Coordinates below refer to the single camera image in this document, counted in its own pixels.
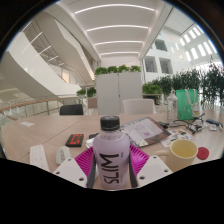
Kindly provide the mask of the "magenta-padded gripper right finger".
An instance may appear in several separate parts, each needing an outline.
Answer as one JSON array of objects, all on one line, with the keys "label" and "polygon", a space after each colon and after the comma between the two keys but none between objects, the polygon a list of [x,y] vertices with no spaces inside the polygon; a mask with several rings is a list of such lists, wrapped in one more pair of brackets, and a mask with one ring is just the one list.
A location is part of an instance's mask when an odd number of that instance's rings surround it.
[{"label": "magenta-padded gripper right finger", "polygon": [[132,188],[139,188],[157,181],[172,171],[156,155],[149,156],[131,145],[129,155],[129,176]]}]

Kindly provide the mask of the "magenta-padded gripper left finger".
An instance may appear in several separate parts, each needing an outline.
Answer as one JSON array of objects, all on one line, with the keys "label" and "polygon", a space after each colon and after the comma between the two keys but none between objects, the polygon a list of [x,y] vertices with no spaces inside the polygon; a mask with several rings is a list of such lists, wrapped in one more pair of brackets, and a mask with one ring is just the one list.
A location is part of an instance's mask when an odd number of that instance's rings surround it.
[{"label": "magenta-padded gripper left finger", "polygon": [[66,159],[54,174],[81,187],[92,189],[97,175],[93,148],[86,149],[75,158]]}]

